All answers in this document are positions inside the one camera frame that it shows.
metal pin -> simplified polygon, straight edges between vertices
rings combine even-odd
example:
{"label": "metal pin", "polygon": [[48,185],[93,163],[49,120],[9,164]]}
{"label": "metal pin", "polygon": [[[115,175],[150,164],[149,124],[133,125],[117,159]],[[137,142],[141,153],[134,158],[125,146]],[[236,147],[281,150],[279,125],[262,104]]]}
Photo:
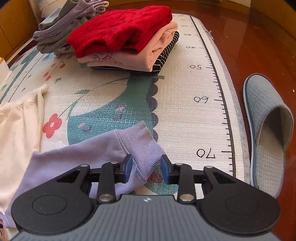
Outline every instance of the metal pin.
{"label": "metal pin", "polygon": [[101,194],[99,196],[99,199],[102,201],[102,202],[109,202],[113,199],[113,196],[110,195],[110,194]]}
{"label": "metal pin", "polygon": [[194,199],[194,197],[191,194],[182,194],[180,196],[180,199],[184,202],[191,202]]}

play mat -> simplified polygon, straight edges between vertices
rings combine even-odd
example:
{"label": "play mat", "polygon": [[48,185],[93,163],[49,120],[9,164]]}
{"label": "play mat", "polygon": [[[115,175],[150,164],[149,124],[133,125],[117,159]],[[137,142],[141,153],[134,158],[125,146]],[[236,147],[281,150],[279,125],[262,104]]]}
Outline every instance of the play mat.
{"label": "play mat", "polygon": [[[1,101],[13,101],[45,82],[41,152],[81,142],[144,120],[172,163],[193,169],[215,166],[250,181],[248,147],[242,113],[227,68],[202,23],[173,14],[180,38],[159,75],[90,69],[74,54],[59,57],[32,48],[10,68]],[[136,194],[176,194],[159,167]],[[197,198],[202,198],[196,185]]]}

lavender sweatshirt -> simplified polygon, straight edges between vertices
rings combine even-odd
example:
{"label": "lavender sweatshirt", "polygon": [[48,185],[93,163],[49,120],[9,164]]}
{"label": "lavender sweatshirt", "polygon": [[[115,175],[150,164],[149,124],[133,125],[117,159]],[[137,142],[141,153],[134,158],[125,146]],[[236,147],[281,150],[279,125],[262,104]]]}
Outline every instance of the lavender sweatshirt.
{"label": "lavender sweatshirt", "polygon": [[[164,154],[144,121],[127,129],[109,131],[74,145],[44,153],[34,152],[15,197],[5,214],[0,213],[0,219],[5,227],[15,228],[11,217],[11,205],[22,193],[80,164],[100,168],[110,161],[123,161],[127,154],[133,157],[133,168],[127,183],[115,184],[117,197],[145,184]],[[97,186],[97,183],[92,185],[89,195],[91,198],[96,196]]]}

gray clothing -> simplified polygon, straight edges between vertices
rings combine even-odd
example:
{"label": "gray clothing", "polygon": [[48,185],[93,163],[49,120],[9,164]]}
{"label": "gray clothing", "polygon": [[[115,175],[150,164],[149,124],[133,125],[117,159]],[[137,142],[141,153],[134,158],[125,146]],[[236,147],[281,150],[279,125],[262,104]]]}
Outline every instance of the gray clothing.
{"label": "gray clothing", "polygon": [[74,53],[74,49],[72,48],[71,45],[65,45],[54,51],[55,56],[60,56],[67,53]]}
{"label": "gray clothing", "polygon": [[60,33],[40,40],[37,44],[37,49],[40,51],[40,53],[44,54],[52,53],[55,50],[63,47],[67,43],[67,39],[71,32],[87,21],[88,19],[86,17],[83,17],[82,19],[75,19],[72,24],[67,26]]}
{"label": "gray clothing", "polygon": [[67,0],[63,7],[57,8],[51,15],[49,15],[38,25],[39,30],[44,30],[53,26],[57,21],[70,12],[78,3],[79,0]]}
{"label": "gray clothing", "polygon": [[85,0],[80,0],[79,3],[68,12],[62,19],[56,22],[48,29],[36,31],[33,34],[33,39],[40,41],[46,37],[50,37],[58,34],[68,25],[70,25],[75,19],[82,17],[94,17],[98,12],[104,12],[109,2],[101,0],[90,0],[88,3]]}

red sweater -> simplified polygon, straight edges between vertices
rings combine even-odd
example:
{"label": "red sweater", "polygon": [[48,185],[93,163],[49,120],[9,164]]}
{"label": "red sweater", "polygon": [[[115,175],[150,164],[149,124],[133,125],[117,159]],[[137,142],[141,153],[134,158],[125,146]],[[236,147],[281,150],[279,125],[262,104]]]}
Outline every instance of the red sweater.
{"label": "red sweater", "polygon": [[139,53],[153,35],[172,20],[166,6],[106,12],[75,29],[67,43],[77,58],[97,52]]}

